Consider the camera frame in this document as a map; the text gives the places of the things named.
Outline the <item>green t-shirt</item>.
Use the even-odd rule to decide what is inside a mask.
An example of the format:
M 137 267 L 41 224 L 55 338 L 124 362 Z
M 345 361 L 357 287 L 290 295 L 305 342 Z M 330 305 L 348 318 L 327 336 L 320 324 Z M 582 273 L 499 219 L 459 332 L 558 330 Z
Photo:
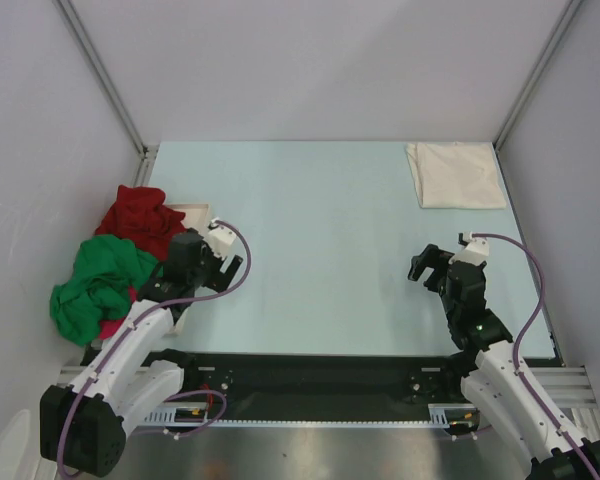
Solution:
M 56 285 L 50 297 L 50 316 L 60 335 L 85 346 L 100 334 L 100 322 L 126 317 L 137 290 L 158 260 L 128 239 L 96 235 L 81 243 L 69 280 Z

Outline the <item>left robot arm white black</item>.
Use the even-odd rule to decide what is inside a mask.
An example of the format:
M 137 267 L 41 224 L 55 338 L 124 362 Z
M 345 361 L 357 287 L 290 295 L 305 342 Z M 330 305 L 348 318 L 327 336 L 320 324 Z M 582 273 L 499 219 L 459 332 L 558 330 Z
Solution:
M 40 454 L 55 462 L 63 479 L 83 473 L 103 477 L 119 462 L 126 442 L 162 403 L 215 397 L 220 410 L 188 430 L 198 433 L 218 421 L 228 407 L 225 393 L 201 388 L 191 355 L 165 350 L 138 370 L 157 340 L 199 301 L 199 288 L 218 299 L 237 290 L 248 277 L 252 257 L 227 257 L 242 233 L 214 219 L 205 233 L 189 229 L 175 235 L 168 257 L 140 288 L 121 327 L 91 363 L 64 386 L 51 385 L 39 408 Z

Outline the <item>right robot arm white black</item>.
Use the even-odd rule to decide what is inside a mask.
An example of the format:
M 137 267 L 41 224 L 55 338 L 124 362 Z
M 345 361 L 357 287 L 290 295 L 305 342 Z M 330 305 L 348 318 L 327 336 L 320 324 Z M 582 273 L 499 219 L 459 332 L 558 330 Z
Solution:
M 488 242 L 471 237 L 457 253 L 434 244 L 414 256 L 408 277 L 431 272 L 461 366 L 441 376 L 443 393 L 468 400 L 516 455 L 529 479 L 600 479 L 600 439 L 561 411 L 521 358 L 520 344 L 487 306 Z

